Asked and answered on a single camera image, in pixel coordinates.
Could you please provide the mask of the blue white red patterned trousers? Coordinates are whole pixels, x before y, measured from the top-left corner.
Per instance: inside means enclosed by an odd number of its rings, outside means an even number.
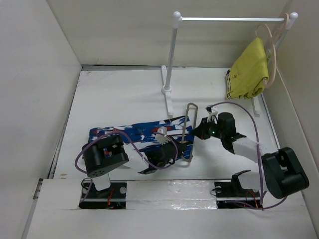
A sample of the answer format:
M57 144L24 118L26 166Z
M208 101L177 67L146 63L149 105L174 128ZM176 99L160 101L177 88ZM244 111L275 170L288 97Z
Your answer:
M191 134L192 125L189 117L179 116L172 119L141 122L132 125L96 127L89 131L88 141L92 142L101 135L112 131L122 131L129 136L137 148L142 152L150 152L160 147L160 143L155 139L155 132L160 127L167 128L167 135L186 145L183 151L183 157L189 159L192 155L194 136Z

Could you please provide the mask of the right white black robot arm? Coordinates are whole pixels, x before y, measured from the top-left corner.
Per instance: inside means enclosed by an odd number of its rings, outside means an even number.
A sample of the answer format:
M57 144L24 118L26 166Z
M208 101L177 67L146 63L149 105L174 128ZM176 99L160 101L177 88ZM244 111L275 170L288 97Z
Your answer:
M191 134L201 140L217 138L227 151L256 163L261 159L266 190L277 199L304 190L310 185L303 167L291 148L284 147L274 151L238 133L231 113L218 114L217 122L208 117L203 118Z

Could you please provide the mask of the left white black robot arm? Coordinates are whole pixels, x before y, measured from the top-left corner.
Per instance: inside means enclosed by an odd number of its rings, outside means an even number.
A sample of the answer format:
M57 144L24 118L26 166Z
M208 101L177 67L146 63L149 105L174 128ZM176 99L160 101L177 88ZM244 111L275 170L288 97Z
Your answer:
M97 197L107 197L112 190L109 173L122 166L148 175L173 166L183 156L187 146L156 133L160 146L152 146L147 152L140 151L125 133L107 133L82 146L78 156L85 163L90 184L87 191L94 189Z

